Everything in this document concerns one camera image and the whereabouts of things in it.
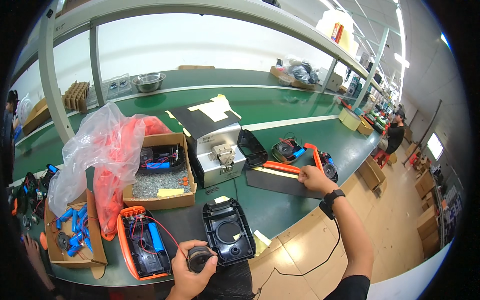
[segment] hand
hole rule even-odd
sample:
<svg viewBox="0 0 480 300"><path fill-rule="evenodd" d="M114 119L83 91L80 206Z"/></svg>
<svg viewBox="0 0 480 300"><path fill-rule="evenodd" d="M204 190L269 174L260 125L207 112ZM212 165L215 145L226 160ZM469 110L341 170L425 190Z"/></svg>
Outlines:
<svg viewBox="0 0 480 300"><path fill-rule="evenodd" d="M338 185L314 166L304 166L300 169L299 181L312 191L322 192L324 195L338 189Z"/></svg>
<svg viewBox="0 0 480 300"><path fill-rule="evenodd" d="M28 233L26 236L23 235L23 238L25 249L27 250L28 260L30 260L30 263L38 273L40 279L42 279L45 286L49 290L54 289L55 286L50 281L50 278L45 271L45 266L43 265L42 259L40 258L40 246L38 245L37 241L31 238Z"/></svg>
<svg viewBox="0 0 480 300"><path fill-rule="evenodd" d="M179 244L180 249L172 259L172 270L175 279L175 285L172 287L167 299L192 299L200 294L206 287L210 277L216 272L216 263L218 261L217 253L210 249L214 255L205 263L204 269L200 273L189 271L185 256L188 256L188 250L195 246L206 246L207 242L202 240L189 240Z"/></svg>

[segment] red stool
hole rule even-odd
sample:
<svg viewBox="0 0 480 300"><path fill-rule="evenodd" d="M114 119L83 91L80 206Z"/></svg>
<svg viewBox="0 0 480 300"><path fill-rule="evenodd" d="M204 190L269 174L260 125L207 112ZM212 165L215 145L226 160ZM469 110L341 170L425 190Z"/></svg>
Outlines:
<svg viewBox="0 0 480 300"><path fill-rule="evenodd" d="M409 159L410 164L413 166L413 164L417 161L417 159L418 158L416 154L410 156L410 159Z"/></svg>
<svg viewBox="0 0 480 300"><path fill-rule="evenodd" d="M377 155L373 158L373 160L377 160L380 158L380 163L377 161L377 164L380 166L380 169L383 169L385 164L387 163L388 159L390 158L390 154L387 154L384 150L378 149Z"/></svg>

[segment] cap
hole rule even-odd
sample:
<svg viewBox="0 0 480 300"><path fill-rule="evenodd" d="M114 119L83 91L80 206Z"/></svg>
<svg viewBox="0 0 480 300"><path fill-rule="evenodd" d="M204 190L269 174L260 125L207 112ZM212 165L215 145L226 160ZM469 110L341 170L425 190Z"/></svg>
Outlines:
<svg viewBox="0 0 480 300"><path fill-rule="evenodd" d="M400 115L403 120L405 120L405 113L402 110L396 112L396 115Z"/></svg>

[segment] window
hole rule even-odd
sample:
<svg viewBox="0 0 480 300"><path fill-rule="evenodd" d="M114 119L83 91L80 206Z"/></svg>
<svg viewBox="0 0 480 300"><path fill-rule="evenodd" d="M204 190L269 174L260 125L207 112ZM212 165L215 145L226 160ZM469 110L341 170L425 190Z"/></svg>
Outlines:
<svg viewBox="0 0 480 300"><path fill-rule="evenodd" d="M435 133L432 133L432 136L428 140L427 147L432 152L435 160L438 161L438 158L440 157L440 155L442 155L444 151L444 147L442 146L442 143L440 142L438 136Z"/></svg>

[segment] stainless steel bowl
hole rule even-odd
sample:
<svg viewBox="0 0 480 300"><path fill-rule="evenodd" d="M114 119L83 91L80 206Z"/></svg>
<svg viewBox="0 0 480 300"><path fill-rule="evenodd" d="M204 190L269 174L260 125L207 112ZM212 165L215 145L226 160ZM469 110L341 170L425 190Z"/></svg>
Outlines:
<svg viewBox="0 0 480 300"><path fill-rule="evenodd" d="M140 93L150 93L161 87L165 77L165 74L159 72L147 73L135 77L132 83Z"/></svg>

